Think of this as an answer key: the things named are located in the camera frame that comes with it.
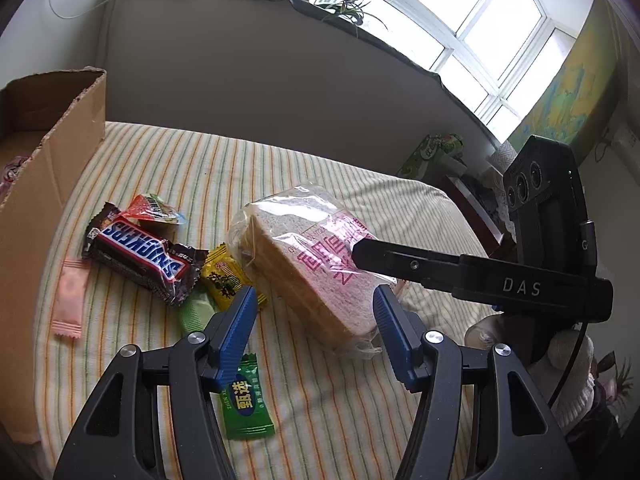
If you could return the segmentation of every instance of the clear plastic bag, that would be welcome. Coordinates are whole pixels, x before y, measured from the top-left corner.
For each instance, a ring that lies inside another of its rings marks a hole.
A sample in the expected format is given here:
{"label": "clear plastic bag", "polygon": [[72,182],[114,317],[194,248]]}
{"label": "clear plastic bag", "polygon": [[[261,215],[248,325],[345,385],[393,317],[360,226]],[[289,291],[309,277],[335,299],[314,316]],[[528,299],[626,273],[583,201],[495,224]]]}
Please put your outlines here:
{"label": "clear plastic bag", "polygon": [[322,187],[305,184],[242,208],[227,243],[236,259],[261,272],[325,348],[371,358],[378,333],[374,289],[395,278],[358,269],[353,246],[374,238],[366,226]]}

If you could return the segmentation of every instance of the striped tablecloth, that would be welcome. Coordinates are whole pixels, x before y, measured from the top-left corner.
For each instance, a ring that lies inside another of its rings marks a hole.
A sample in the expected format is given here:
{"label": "striped tablecloth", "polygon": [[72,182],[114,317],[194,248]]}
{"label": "striped tablecloth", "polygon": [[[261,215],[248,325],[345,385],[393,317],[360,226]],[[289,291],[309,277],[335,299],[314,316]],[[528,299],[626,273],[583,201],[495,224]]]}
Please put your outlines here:
{"label": "striped tablecloth", "polygon": [[[62,262],[79,256],[84,229],[104,202],[124,207],[138,193],[157,193],[188,218],[176,241],[213,248],[224,241],[233,214],[245,203],[309,181],[329,190],[380,239],[484,255],[455,205],[419,182],[244,140],[108,123],[106,140],[62,215],[40,284],[34,327],[36,410],[51,469],[83,403],[118,349],[131,342],[143,350],[160,348],[180,338],[174,310],[95,262],[84,297],[82,338],[72,341],[51,334]],[[238,478],[393,478],[418,396],[395,380],[384,352],[370,361],[335,358],[302,332],[271,288],[264,292],[269,304],[258,315],[248,351],[258,355],[276,435],[226,442]],[[490,314],[485,306],[417,285],[405,287],[400,299],[427,326],[457,342],[470,325]],[[454,478],[464,476],[471,406],[466,392]],[[168,391],[160,388],[164,466],[168,478],[180,478],[169,409]]]}

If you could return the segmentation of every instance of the yellow candy packet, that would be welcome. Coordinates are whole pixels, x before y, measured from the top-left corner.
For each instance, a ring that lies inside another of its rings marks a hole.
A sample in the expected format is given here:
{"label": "yellow candy packet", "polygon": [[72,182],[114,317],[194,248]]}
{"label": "yellow candy packet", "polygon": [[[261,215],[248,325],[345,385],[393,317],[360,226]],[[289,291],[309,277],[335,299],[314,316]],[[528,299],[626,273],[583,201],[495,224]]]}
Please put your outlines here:
{"label": "yellow candy packet", "polygon": [[[236,292],[243,285],[253,285],[242,267],[236,262],[226,248],[226,244],[220,244],[214,250],[209,251],[207,259],[200,271],[200,281],[209,290],[216,300],[220,310],[226,310],[231,306]],[[264,294],[258,293],[258,307],[262,307],[267,301]]]}

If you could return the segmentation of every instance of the snickers bar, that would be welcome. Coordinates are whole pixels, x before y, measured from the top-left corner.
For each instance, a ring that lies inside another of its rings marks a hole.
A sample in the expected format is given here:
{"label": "snickers bar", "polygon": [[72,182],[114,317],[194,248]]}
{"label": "snickers bar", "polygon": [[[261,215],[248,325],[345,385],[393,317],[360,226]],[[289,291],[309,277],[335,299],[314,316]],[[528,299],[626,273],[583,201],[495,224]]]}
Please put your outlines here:
{"label": "snickers bar", "polygon": [[104,263],[173,305],[189,295],[207,251],[153,236],[107,202],[87,226],[82,256]]}

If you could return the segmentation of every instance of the metal bolt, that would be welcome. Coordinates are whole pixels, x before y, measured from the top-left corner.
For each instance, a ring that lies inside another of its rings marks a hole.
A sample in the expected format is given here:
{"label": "metal bolt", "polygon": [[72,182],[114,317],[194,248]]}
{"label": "metal bolt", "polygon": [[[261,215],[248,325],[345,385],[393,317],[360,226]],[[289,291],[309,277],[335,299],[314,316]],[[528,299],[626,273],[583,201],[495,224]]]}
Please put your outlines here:
{"label": "metal bolt", "polygon": [[424,335],[424,338],[429,343],[438,344],[438,343],[442,343],[444,336],[440,332],[437,332],[435,330],[430,330]]}
{"label": "metal bolt", "polygon": [[138,349],[135,345],[124,345],[120,349],[120,355],[122,357],[131,357],[132,355],[135,355],[137,351]]}
{"label": "metal bolt", "polygon": [[507,357],[507,355],[511,355],[511,348],[508,345],[505,345],[504,343],[498,343],[495,346],[495,353],[497,353],[498,355]]}
{"label": "metal bolt", "polygon": [[191,343],[192,345],[199,345],[200,343],[202,343],[205,339],[207,338],[207,336],[205,336],[202,332],[191,332],[188,336],[187,336],[187,341],[189,343]]}

